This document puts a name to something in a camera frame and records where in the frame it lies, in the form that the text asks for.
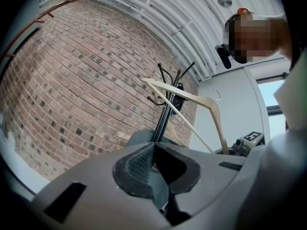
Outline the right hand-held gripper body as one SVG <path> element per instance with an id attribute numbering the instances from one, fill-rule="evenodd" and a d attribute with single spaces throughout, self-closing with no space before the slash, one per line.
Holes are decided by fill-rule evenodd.
<path id="1" fill-rule="evenodd" d="M 247 157 L 250 151 L 256 147 L 265 144 L 263 133 L 252 131 L 251 133 L 240 137 L 233 144 L 232 149 L 242 156 Z"/>

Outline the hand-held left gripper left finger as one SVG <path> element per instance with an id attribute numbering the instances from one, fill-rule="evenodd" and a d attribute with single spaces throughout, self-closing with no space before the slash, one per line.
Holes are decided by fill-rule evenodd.
<path id="1" fill-rule="evenodd" d="M 168 186 L 152 142 L 89 158 L 46 185 L 32 207 L 51 230 L 167 230 Z"/>

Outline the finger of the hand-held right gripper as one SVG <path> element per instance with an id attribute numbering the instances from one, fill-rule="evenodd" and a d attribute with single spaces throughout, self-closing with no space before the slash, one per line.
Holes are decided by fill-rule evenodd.
<path id="1" fill-rule="evenodd" d="M 222 154 L 222 155 L 226 155 L 226 153 L 224 153 L 223 149 L 220 148 L 218 150 L 216 150 L 214 152 L 215 154 Z M 228 155 L 232 156 L 233 155 L 233 149 L 232 148 L 228 148 Z"/>

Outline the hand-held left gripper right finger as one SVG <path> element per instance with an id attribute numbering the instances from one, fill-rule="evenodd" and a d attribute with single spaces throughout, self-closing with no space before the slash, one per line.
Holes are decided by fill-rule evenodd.
<path id="1" fill-rule="evenodd" d="M 236 184 L 245 159 L 156 143 L 153 161 L 166 186 L 155 230 L 234 230 L 245 191 Z"/>

